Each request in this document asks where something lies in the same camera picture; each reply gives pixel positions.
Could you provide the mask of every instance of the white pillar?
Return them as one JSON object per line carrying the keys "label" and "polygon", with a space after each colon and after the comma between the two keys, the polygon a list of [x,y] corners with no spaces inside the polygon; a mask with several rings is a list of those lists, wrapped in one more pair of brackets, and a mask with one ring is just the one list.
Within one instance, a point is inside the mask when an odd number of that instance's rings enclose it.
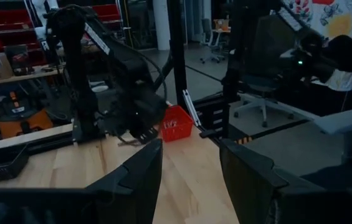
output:
{"label": "white pillar", "polygon": [[170,30],[167,1],[153,0],[153,13],[155,16],[155,28],[156,38],[158,40],[158,50],[169,50]]}
{"label": "white pillar", "polygon": [[212,21],[212,0],[203,0],[203,18]]}

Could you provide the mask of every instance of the metal pole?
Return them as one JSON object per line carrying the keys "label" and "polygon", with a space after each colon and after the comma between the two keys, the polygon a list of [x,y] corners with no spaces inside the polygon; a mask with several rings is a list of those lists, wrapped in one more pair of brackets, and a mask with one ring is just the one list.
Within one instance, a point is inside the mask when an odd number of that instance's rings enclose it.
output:
{"label": "metal pole", "polygon": [[179,0],[168,1],[168,16],[170,29],[170,49],[174,63],[174,82],[176,85],[177,104],[188,111],[184,101],[183,90],[187,90],[186,62],[184,59],[183,27],[181,25],[181,10]]}

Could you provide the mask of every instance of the black tray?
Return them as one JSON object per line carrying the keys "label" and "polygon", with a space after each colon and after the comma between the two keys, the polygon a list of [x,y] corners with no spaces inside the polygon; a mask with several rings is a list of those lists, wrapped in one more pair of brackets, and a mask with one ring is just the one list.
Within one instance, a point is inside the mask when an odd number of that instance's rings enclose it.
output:
{"label": "black tray", "polygon": [[0,180],[9,180],[17,177],[28,160],[29,153],[24,146],[0,149]]}

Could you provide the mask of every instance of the gray floor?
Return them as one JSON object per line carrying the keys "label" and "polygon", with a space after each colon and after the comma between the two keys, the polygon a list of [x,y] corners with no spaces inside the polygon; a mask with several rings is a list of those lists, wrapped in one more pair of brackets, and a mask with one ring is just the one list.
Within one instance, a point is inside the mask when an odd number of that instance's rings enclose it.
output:
{"label": "gray floor", "polygon": [[[206,49],[197,45],[186,48],[186,65],[221,79],[226,74],[227,62],[207,62],[203,65],[199,61],[199,58],[203,57],[206,52]],[[157,50],[143,53],[152,58],[160,67],[164,65],[168,57],[168,52],[159,52]],[[155,68],[151,66],[150,69],[153,72],[154,78],[156,78],[158,73],[155,72]],[[222,90],[220,83],[193,70],[187,69],[186,71],[188,90],[193,100]],[[168,86],[168,100],[171,103],[176,103],[173,71],[166,79],[166,83]],[[158,90],[158,93],[163,94],[163,89]],[[241,102],[234,103],[232,108],[241,104]],[[69,101],[64,98],[59,100],[57,105],[59,105],[60,110],[67,110],[69,108]],[[268,115],[269,128],[291,122],[287,119],[287,114],[282,112],[269,110]],[[255,134],[266,130],[261,126],[262,117],[258,109],[243,112],[238,119],[231,117],[231,124],[247,134]],[[255,140],[248,143],[247,147],[271,157],[276,165],[296,175],[303,175],[327,166],[339,164],[341,145],[341,136],[327,136],[322,134],[312,123],[306,123]]]}

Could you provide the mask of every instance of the chair armrest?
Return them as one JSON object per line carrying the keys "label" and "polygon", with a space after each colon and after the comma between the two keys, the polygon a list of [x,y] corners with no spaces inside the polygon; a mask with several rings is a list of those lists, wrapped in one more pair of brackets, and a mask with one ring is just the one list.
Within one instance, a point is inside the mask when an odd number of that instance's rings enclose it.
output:
{"label": "chair armrest", "polygon": [[352,110],[315,119],[314,123],[327,134],[352,132]]}

